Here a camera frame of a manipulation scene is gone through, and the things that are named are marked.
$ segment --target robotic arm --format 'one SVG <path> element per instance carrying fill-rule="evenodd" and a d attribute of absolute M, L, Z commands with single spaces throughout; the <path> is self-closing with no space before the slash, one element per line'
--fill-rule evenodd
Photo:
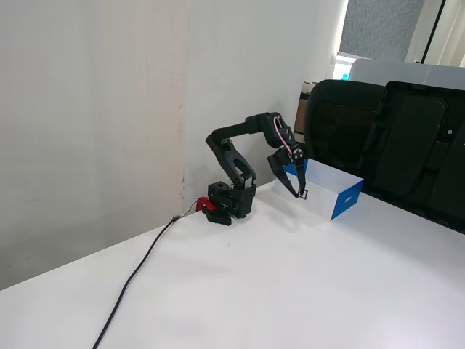
<path fill-rule="evenodd" d="M 205 204 L 202 211 L 209 221 L 230 225 L 230 214 L 237 218 L 244 218 L 250 213 L 256 190 L 254 183 L 256 173 L 247 160 L 235 149 L 230 138 L 258 132 L 263 132 L 270 147 L 278 149 L 268 157 L 273 174 L 296 198 L 304 194 L 305 157 L 291 128 L 286 125 L 279 113 L 249 116 L 243 123 L 217 129 L 206 138 L 206 143 L 213 150 L 220 166 L 232 181 L 231 188 L 224 182 L 209 185 L 209 202 L 201 204 L 201 206 Z M 294 164 L 296 167 L 299 181 L 297 192 L 292 188 L 292 184 L 284 171 L 284 167 L 289 164 Z"/>

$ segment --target wire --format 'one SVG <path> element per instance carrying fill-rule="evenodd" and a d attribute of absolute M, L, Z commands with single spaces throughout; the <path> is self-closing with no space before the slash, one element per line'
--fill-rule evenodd
<path fill-rule="evenodd" d="M 190 212 L 190 210 L 194 207 L 195 204 L 197 204 L 197 200 L 195 200 L 194 203 L 192 205 L 190 205 L 189 209 L 181 217 L 184 217 L 186 214 L 188 214 Z"/>
<path fill-rule="evenodd" d="M 147 260 L 147 258 L 149 257 L 150 253 L 152 252 L 153 250 L 153 247 L 155 246 L 155 244 L 157 243 L 157 241 L 160 239 L 160 237 L 163 235 L 163 233 L 166 231 L 166 229 L 168 229 L 168 227 L 170 225 L 172 225 L 174 222 L 176 222 L 179 218 L 181 217 L 184 217 L 189 211 L 187 211 L 186 213 L 184 213 L 183 215 L 181 216 L 174 216 L 171 221 L 165 225 L 165 228 L 163 228 L 161 230 L 161 232 L 157 235 L 157 237 L 155 238 L 155 240 L 153 241 L 152 245 L 150 246 L 150 248 L 148 249 L 147 253 L 145 254 L 144 258 L 142 258 L 142 261 L 139 263 L 139 265 L 137 266 L 137 268 L 132 272 L 131 276 L 127 279 L 126 283 L 124 284 L 123 286 L 123 289 L 121 290 L 121 293 L 119 294 L 119 297 L 118 297 L 118 300 L 116 301 L 116 304 L 115 306 L 113 307 L 113 310 L 111 311 L 111 314 L 110 316 L 108 317 L 108 320 L 107 322 L 105 323 L 102 331 L 100 332 L 99 334 L 99 337 L 97 338 L 97 341 L 95 342 L 94 346 L 92 347 L 92 349 L 96 349 L 100 342 L 102 342 L 102 339 L 103 339 L 103 336 L 105 336 L 105 333 L 106 331 L 108 330 L 108 327 L 110 326 L 111 324 L 111 321 L 113 320 L 113 318 L 115 317 L 115 314 L 116 314 L 116 311 L 118 310 L 119 308 L 119 305 L 121 304 L 121 301 L 123 299 L 123 296 L 124 294 L 126 293 L 126 290 L 129 286 L 129 284 L 131 283 L 132 279 L 136 276 L 137 272 L 140 270 L 140 268 L 144 265 L 145 261 Z"/>
<path fill-rule="evenodd" d="M 276 121 L 279 122 L 279 127 L 283 127 L 283 126 L 281 125 L 281 121 L 279 121 L 279 119 L 278 119 L 277 116 L 275 116 L 275 118 L 273 119 L 273 123 L 275 124 L 276 133 L 278 134 L 278 137 L 281 139 L 281 142 L 283 142 L 284 147 L 286 147 L 287 151 L 289 152 L 289 155 L 292 156 L 292 151 L 291 151 L 291 149 L 290 149 L 289 146 L 287 145 L 286 141 L 283 139 L 283 136 L 281 136 L 281 133 L 279 133 L 279 131 L 278 131 L 278 125 L 276 124 Z"/>

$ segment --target black office chair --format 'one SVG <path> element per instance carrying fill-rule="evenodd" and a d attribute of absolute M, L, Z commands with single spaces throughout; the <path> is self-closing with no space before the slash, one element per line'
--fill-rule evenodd
<path fill-rule="evenodd" d="M 465 229 L 465 91 L 322 81 L 305 118 L 309 156 L 365 179 L 363 191 Z"/>

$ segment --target table surface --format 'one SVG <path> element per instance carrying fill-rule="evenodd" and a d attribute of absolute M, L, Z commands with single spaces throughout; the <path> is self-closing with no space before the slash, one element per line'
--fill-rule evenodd
<path fill-rule="evenodd" d="M 2 348 L 91 348 L 159 229 L 0 292 Z M 463 348 L 465 236 L 361 195 L 332 222 L 261 187 L 154 249 L 100 348 Z"/>

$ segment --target white wall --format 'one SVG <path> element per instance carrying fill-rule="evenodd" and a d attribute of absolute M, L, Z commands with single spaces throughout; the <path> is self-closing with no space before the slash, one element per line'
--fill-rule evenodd
<path fill-rule="evenodd" d="M 428 44 L 429 37 L 436 21 L 437 13 L 441 7 L 442 0 L 425 0 L 423 8 L 420 12 L 420 17 L 413 32 L 412 42 L 408 48 L 407 57 L 408 63 L 421 62 L 424 50 Z"/>
<path fill-rule="evenodd" d="M 307 19 L 307 40 L 311 43 L 305 81 L 332 79 L 335 54 L 341 44 L 348 0 L 312 1 Z"/>
<path fill-rule="evenodd" d="M 460 22 L 461 9 L 464 2 L 464 0 L 447 0 L 445 2 L 440 21 L 437 24 L 434 38 L 425 59 L 426 64 L 444 65 L 445 61 L 441 63 L 444 53 L 446 53 L 445 60 L 450 57 L 448 52 L 445 51 L 446 45 L 451 34 L 453 36 L 454 26 Z"/>
<path fill-rule="evenodd" d="M 184 208 L 208 184 L 230 182 L 205 139 L 245 117 L 278 111 L 293 124 L 316 33 L 309 31 L 316 0 L 197 0 L 190 9 Z M 236 137 L 236 148 L 272 180 L 263 135 Z"/>
<path fill-rule="evenodd" d="M 182 208 L 187 0 L 0 3 L 0 289 Z"/>

